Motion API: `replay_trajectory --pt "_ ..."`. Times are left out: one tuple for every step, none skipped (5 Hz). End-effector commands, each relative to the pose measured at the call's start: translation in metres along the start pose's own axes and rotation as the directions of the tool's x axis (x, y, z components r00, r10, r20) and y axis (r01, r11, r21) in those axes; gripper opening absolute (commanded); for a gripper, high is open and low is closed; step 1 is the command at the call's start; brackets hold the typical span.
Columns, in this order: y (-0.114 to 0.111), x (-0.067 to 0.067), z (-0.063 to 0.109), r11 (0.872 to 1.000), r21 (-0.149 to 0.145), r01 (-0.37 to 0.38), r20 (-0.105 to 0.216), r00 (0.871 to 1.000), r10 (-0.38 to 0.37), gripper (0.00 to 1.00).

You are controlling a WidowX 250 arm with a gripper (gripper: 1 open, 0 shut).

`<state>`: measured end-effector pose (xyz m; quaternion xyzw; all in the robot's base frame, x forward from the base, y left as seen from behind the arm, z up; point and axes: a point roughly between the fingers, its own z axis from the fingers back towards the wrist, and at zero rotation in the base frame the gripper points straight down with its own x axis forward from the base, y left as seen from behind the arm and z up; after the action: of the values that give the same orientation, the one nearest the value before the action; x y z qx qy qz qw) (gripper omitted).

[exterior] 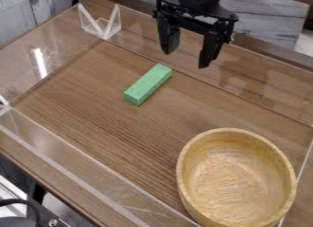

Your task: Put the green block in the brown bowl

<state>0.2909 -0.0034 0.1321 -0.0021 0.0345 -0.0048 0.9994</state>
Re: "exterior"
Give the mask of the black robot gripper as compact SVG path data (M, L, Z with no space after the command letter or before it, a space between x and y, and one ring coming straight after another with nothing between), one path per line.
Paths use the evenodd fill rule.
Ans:
M218 19L226 23L226 43L230 42L234 34L238 16L234 12L220 6L220 0L156 0L156 8L162 5L172 7L178 14L187 14L191 18L203 16ZM166 55L171 54L179 45L179 28L176 23L166 16L158 16L158 33L160 47ZM203 69L218 57L223 36L216 32L204 35L203 47L199 53L198 68Z

